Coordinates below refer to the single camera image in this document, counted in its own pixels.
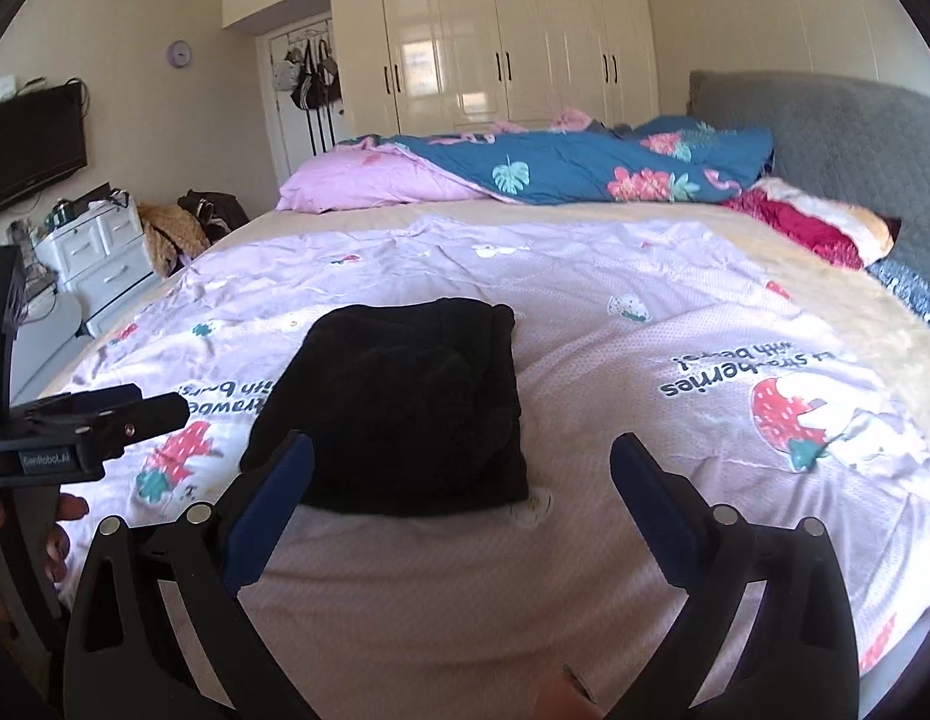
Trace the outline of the person's left hand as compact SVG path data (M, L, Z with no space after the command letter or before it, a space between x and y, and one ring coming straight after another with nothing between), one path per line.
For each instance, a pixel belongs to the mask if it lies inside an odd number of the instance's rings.
M63 523L88 514L82 497L58 488L0 489L0 624L21 637L52 637L71 550Z

